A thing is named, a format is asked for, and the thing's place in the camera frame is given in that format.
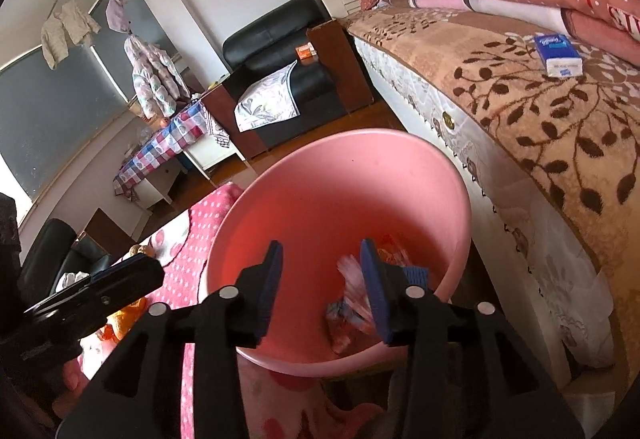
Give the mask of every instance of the hand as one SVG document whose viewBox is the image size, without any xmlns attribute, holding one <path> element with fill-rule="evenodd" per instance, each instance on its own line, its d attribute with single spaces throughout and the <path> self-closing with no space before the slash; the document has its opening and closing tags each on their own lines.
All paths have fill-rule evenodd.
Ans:
<svg viewBox="0 0 640 439">
<path fill-rule="evenodd" d="M 68 392 L 59 395 L 53 402 L 53 412 L 60 418 L 64 419 L 76 405 L 80 398 L 80 394 L 89 384 L 89 379 L 80 369 L 80 363 L 77 359 L 72 359 L 65 363 L 62 368 L 62 378 Z"/>
</svg>

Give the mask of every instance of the bed frame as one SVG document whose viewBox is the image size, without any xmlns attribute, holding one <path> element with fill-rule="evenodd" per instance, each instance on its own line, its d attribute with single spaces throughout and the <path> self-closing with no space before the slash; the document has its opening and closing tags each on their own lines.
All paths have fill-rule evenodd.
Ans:
<svg viewBox="0 0 640 439">
<path fill-rule="evenodd" d="M 360 9 L 359 0 L 322 0 L 331 16 L 343 18 Z M 482 257 L 508 321 L 545 366 L 559 388 L 570 382 L 564 347 L 538 288 L 527 275 L 527 263 L 516 251 L 513 238 L 504 231 L 488 197 L 455 158 L 430 124 L 387 83 L 365 64 L 373 85 L 406 130 L 438 147 L 458 168 L 465 180 L 472 206 L 472 238 Z"/>
</svg>

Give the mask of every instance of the checkered cloth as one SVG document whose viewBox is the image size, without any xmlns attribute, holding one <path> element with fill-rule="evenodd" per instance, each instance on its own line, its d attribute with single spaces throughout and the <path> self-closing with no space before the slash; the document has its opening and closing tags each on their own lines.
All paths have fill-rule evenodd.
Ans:
<svg viewBox="0 0 640 439">
<path fill-rule="evenodd" d="M 188 105 L 176 114 L 168 127 L 156 132 L 113 179 L 116 195 L 138 200 L 134 186 L 162 163 L 180 154 L 205 134 L 214 136 L 220 146 L 229 147 L 229 135 L 213 119 L 201 102 Z"/>
</svg>

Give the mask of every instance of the brown blanket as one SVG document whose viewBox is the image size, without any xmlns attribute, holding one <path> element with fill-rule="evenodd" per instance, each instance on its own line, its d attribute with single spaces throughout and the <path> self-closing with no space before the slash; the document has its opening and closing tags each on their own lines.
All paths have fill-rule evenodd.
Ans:
<svg viewBox="0 0 640 439">
<path fill-rule="evenodd" d="M 543 29 L 502 16 L 386 8 L 344 20 L 444 92 L 525 170 L 607 275 L 617 357 L 640 369 L 640 93 L 638 70 L 578 46 L 584 76 L 543 71 Z"/>
</svg>

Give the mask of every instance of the pink plastic basin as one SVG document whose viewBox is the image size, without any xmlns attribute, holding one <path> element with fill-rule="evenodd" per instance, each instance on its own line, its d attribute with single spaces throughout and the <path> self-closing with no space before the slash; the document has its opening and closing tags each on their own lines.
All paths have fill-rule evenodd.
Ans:
<svg viewBox="0 0 640 439">
<path fill-rule="evenodd" d="M 344 291 L 338 257 L 359 255 L 365 237 L 394 235 L 430 287 L 449 300 L 470 246 L 470 205 L 462 177 L 430 143 L 405 132 L 354 130 L 311 143 L 279 161 L 236 201 L 212 244 L 206 292 L 233 284 L 262 262 L 272 239 L 284 267 L 271 326 L 249 360 L 284 374 L 331 377 L 406 352 L 377 343 L 351 356 L 332 352 L 324 322 Z"/>
</svg>

